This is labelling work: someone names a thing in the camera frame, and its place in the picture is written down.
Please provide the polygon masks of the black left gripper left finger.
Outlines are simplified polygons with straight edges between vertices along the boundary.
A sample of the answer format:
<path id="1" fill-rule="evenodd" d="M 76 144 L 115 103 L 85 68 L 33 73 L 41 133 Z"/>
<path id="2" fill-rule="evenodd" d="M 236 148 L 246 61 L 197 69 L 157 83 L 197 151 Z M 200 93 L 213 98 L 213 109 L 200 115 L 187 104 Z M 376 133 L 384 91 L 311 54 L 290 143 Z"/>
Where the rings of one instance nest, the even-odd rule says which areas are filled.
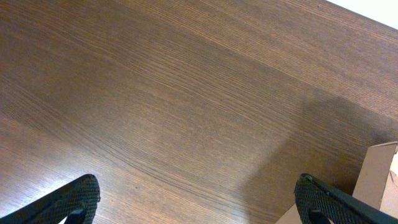
<path id="1" fill-rule="evenodd" d="M 92 224 L 100 186 L 93 174 L 85 174 L 57 190 L 1 218 L 3 224 L 82 223 Z"/>

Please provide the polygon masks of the brown cardboard box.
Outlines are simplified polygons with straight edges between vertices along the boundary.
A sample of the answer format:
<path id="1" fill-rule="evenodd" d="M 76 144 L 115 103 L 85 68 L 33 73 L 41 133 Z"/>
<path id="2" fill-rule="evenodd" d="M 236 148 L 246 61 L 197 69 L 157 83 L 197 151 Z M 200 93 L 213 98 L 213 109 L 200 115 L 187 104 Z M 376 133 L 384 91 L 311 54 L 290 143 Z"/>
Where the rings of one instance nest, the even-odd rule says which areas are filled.
<path id="1" fill-rule="evenodd" d="M 368 148 L 351 195 L 355 199 L 397 218 L 397 142 Z M 302 223 L 294 204 L 277 224 Z"/>

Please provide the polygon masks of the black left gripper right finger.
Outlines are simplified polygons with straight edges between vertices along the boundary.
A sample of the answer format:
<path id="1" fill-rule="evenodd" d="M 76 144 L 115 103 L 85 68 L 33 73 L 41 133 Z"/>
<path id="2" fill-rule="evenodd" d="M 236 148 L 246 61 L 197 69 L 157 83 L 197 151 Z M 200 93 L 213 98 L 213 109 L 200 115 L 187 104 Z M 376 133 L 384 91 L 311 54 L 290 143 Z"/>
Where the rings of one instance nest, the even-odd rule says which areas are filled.
<path id="1" fill-rule="evenodd" d="M 295 204 L 303 224 L 397 224 L 394 218 L 303 173 L 295 185 Z"/>

